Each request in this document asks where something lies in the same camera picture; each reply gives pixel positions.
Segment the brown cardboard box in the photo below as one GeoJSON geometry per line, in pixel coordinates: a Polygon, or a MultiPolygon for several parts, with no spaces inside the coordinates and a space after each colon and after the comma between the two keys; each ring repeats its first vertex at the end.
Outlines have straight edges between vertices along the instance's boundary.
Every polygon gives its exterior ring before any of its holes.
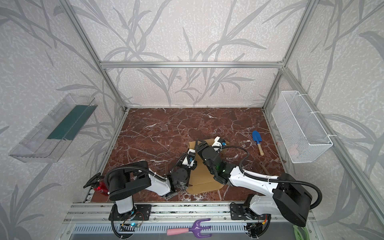
{"type": "Polygon", "coordinates": [[[191,171],[187,192],[192,195],[220,190],[224,185],[214,180],[202,158],[196,153],[197,167],[191,171]]]}

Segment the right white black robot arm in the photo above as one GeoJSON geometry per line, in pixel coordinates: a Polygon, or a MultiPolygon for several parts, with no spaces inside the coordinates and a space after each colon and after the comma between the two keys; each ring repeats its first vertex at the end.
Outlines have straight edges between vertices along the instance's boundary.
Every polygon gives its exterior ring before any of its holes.
{"type": "Polygon", "coordinates": [[[225,142],[209,145],[207,141],[196,140],[195,151],[202,159],[213,179],[232,187],[257,192],[245,201],[245,211],[251,215],[281,215],[288,222],[305,227],[309,211],[316,208],[323,199],[322,191],[314,184],[298,181],[289,174],[268,176],[222,160],[220,152],[228,149],[225,142]]]}

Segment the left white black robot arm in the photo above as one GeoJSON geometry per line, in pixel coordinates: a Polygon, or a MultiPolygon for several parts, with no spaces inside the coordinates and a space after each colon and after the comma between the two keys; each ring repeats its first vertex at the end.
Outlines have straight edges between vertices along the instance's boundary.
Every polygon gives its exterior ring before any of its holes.
{"type": "Polygon", "coordinates": [[[139,161],[110,170],[106,173],[104,182],[110,200],[115,203],[115,211],[120,215],[133,214],[136,211],[134,194],[148,190],[165,199],[171,199],[178,191],[188,188],[191,171],[196,167],[196,152],[188,150],[164,177],[152,171],[147,161],[139,161]]]}

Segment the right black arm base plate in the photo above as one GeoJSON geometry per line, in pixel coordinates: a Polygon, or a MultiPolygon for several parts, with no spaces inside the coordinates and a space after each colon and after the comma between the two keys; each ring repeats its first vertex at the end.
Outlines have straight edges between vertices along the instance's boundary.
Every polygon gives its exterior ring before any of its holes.
{"type": "Polygon", "coordinates": [[[231,220],[256,220],[264,221],[270,218],[270,215],[257,215],[250,208],[244,207],[243,204],[230,203],[231,220]]]}

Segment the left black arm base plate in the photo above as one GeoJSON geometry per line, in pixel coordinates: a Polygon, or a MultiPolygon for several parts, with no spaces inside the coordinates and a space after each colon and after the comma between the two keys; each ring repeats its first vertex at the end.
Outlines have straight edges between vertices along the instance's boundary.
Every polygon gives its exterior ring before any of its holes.
{"type": "Polygon", "coordinates": [[[109,215],[109,221],[148,221],[151,214],[152,205],[139,204],[134,205],[132,211],[124,214],[119,214],[117,205],[114,204],[109,215]]]}

